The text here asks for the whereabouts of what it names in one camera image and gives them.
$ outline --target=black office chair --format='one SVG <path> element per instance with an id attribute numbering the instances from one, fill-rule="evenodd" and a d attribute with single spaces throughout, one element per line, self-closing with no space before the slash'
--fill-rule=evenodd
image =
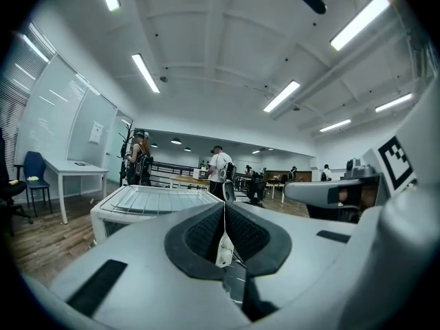
<path id="1" fill-rule="evenodd" d="M 264 190 L 266 188 L 266 182 L 263 181 L 264 176 L 254 173 L 252 175 L 252 179 L 247 181 L 247 198 L 249 201 L 245 202 L 252 206 L 259 206 L 260 208 L 264 208 L 263 204 L 260 203 L 264 199 Z"/>
<path id="2" fill-rule="evenodd" d="M 15 185 L 9 184 L 9 174 L 5 160 L 5 140 L 3 139 L 3 131 L 0 129 L 0 202 L 6 202 L 5 206 L 0 206 L 0 215 L 2 220 L 8 222 L 11 236 L 14 236 L 14 231 L 12 230 L 12 215 L 25 217 L 29 220 L 29 223 L 34 223 L 31 217 L 24 213 L 23 208 L 20 205 L 14 204 L 14 200 L 12 199 L 25 189 L 26 183 L 23 181 L 19 181 Z"/>

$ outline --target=office chair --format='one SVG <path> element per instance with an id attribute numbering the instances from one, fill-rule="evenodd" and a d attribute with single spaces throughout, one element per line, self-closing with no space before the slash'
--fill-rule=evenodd
<path id="1" fill-rule="evenodd" d="M 1 217 L 9 223 L 9 229 L 11 236 L 14 236 L 12 230 L 12 215 L 18 215 L 25 217 L 29 220 L 30 224 L 33 224 L 31 217 L 26 215 L 23 208 L 20 205 L 14 204 L 12 199 L 16 195 L 19 195 L 26 189 L 26 182 L 19 181 L 15 185 L 9 185 L 9 174 L 6 168 L 5 159 L 5 140 L 3 139 L 3 131 L 0 128 L 0 202 L 6 202 L 5 206 L 0 206 Z"/>
<path id="2" fill-rule="evenodd" d="M 252 179 L 247 181 L 247 198 L 249 201 L 245 202 L 252 206 L 259 206 L 264 208 L 263 204 L 260 203 L 264 199 L 264 190 L 266 188 L 266 182 L 263 181 L 264 176 L 254 173 Z"/>
<path id="3" fill-rule="evenodd" d="M 33 176 L 38 177 L 37 181 L 27 181 L 27 187 L 26 187 L 27 207 L 30 209 L 28 188 L 30 189 L 30 195 L 32 197 L 32 207 L 34 208 L 35 216 L 36 216 L 36 209 L 35 209 L 35 201 L 34 201 L 34 190 L 43 191 L 43 203 L 44 205 L 46 205 L 45 190 L 47 189 L 47 200 L 49 201 L 50 212 L 53 214 L 54 212 L 52 211 L 52 203 L 50 201 L 50 192 L 49 192 L 50 185 L 43 179 L 44 172 L 46 171 L 46 163 L 44 162 L 44 159 L 41 156 L 41 154 L 35 151 L 28 151 L 26 153 L 25 161 L 23 165 L 15 165 L 15 166 L 19 170 L 17 179 L 18 177 L 20 177 L 20 168 L 23 168 L 25 178 L 33 177 Z"/>

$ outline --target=white wall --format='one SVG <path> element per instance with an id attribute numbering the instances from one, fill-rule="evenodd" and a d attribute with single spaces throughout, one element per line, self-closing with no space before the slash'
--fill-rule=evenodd
<path id="1" fill-rule="evenodd" d="M 199 154 L 187 151 L 169 151 L 162 148 L 150 148 L 151 155 L 155 162 L 164 162 L 167 164 L 199 167 Z"/>
<path id="2" fill-rule="evenodd" d="M 329 133 L 316 139 L 317 165 L 328 164 L 330 170 L 344 170 L 347 161 L 361 159 L 372 146 L 396 132 L 405 114 L 382 118 L 344 132 Z"/>
<path id="3" fill-rule="evenodd" d="M 129 95 L 91 56 L 57 11 L 56 0 L 43 0 L 32 19 L 69 66 L 82 74 L 95 89 L 131 118 L 138 116 Z"/>
<path id="4" fill-rule="evenodd" d="M 254 116 L 240 107 L 225 108 L 220 97 L 194 99 L 191 96 L 175 96 L 172 100 L 157 99 L 150 109 L 135 119 L 135 126 L 150 130 L 167 131 L 218 138 L 259 147 L 270 147 L 305 155 L 316 154 L 312 138 L 296 130 L 284 117 L 268 120 L 261 111 Z"/>
<path id="5" fill-rule="evenodd" d="M 262 154 L 263 167 L 271 171 L 289 171 L 296 166 L 298 171 L 310 171 L 310 159 L 308 155 L 268 151 Z"/>

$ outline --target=white desk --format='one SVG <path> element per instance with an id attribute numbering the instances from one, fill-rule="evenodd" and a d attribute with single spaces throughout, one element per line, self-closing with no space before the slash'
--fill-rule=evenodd
<path id="1" fill-rule="evenodd" d="M 76 160 L 60 160 L 60 159 L 47 159 L 45 158 L 47 166 L 49 166 L 58 175 L 58 196 L 60 198 L 61 217 L 63 223 L 67 223 L 66 208 L 64 206 L 64 188 L 63 177 L 64 176 L 104 176 L 104 183 L 102 184 L 102 198 L 107 196 L 107 173 L 108 170 L 104 168 L 98 168 L 97 166 L 89 165 L 85 166 L 76 165 L 75 163 L 81 163 Z M 80 183 L 80 194 L 83 193 L 83 179 Z"/>
<path id="2" fill-rule="evenodd" d="M 284 184 L 266 184 L 266 187 L 272 187 L 272 199 L 273 199 L 275 193 L 275 187 L 284 187 Z M 283 190 L 283 197 L 281 198 L 281 203 L 284 203 L 284 190 Z"/>
<path id="3" fill-rule="evenodd" d="M 194 179 L 193 176 L 173 175 L 170 177 L 170 188 L 174 188 L 173 185 L 175 182 L 177 182 L 178 188 L 180 188 L 181 183 L 194 184 L 197 187 L 206 188 L 206 190 L 209 192 L 209 179 Z"/>

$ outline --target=window blind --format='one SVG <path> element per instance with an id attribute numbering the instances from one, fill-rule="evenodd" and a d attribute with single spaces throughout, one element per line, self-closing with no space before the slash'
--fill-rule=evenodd
<path id="1" fill-rule="evenodd" d="M 0 75 L 0 127 L 5 139 L 5 161 L 10 179 L 14 174 L 14 153 L 21 114 L 29 95 L 56 50 L 30 23 L 20 32 L 5 59 Z"/>

